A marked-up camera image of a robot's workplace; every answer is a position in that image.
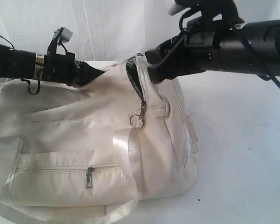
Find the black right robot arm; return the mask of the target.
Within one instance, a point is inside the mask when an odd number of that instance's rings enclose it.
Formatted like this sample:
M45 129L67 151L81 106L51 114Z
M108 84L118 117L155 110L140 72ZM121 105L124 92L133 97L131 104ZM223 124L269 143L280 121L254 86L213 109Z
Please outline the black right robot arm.
M198 20L188 26L190 33L145 52L154 84L208 70L265 76L268 69L280 76L280 20L238 24L236 31L222 21L210 31Z

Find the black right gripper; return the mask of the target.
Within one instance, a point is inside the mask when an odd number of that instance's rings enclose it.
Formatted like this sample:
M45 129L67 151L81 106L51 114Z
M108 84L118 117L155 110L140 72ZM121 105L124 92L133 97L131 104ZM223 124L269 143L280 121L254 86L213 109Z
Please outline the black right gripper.
M145 56L151 64L147 68L151 82L161 83L210 70L217 61L219 32L223 31L222 20L198 17L188 21L178 35L147 50Z

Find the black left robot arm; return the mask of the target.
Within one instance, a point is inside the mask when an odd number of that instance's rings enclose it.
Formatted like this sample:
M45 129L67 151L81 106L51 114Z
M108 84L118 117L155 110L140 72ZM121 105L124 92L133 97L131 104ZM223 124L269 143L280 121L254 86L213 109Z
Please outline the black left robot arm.
M69 86L84 86L104 73L75 54L43 55L0 45L0 78L33 79Z

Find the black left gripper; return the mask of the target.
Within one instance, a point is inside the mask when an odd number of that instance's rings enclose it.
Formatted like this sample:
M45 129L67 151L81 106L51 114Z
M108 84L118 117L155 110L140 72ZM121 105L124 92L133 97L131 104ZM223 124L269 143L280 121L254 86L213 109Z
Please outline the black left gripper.
M76 61L74 53L45 55L41 81L81 88L104 74L84 61Z

